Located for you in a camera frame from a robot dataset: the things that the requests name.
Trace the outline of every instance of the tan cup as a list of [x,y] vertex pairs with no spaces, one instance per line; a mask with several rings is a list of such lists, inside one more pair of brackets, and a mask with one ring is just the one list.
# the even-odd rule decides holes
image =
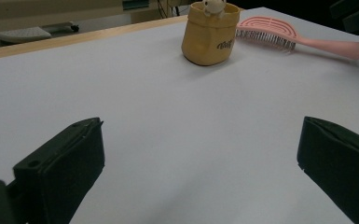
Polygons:
[[221,19],[214,14],[207,17],[202,2],[191,4],[182,42],[182,52],[191,62],[212,65],[229,57],[240,20],[240,9],[227,3],[225,12]]

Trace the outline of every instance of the wooden tabletop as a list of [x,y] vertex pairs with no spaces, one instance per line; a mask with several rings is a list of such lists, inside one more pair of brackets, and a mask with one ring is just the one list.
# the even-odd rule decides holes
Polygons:
[[187,15],[173,17],[168,19],[162,19],[157,21],[146,21],[125,26],[119,26],[110,29],[104,29],[99,31],[88,32],[78,35],[69,35],[57,38],[51,38],[47,40],[35,41],[26,44],[12,45],[0,48],[0,58],[22,54],[26,52],[37,51],[41,49],[51,49],[71,44],[81,43],[85,41],[91,41],[95,39],[107,38],[109,36],[123,35],[134,31],[140,31],[153,27],[169,25],[187,20]]

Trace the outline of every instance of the pink hairbrush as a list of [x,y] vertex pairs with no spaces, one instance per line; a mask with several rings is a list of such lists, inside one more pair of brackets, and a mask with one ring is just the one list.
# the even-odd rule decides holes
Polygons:
[[237,24],[237,37],[293,50],[296,43],[321,49],[353,60],[359,59],[359,42],[308,39],[299,35],[286,21],[270,17],[251,17]]

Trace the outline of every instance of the white object in background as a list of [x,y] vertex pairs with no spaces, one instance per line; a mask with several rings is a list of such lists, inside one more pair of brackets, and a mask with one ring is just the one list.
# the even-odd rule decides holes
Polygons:
[[7,43],[21,44],[51,38],[51,34],[40,27],[0,32],[0,40]]

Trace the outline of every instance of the white plush toy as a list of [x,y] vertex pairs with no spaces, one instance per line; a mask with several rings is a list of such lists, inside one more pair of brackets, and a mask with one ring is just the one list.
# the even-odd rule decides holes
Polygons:
[[217,14],[219,19],[222,18],[225,15],[226,2],[226,0],[202,0],[205,16]]

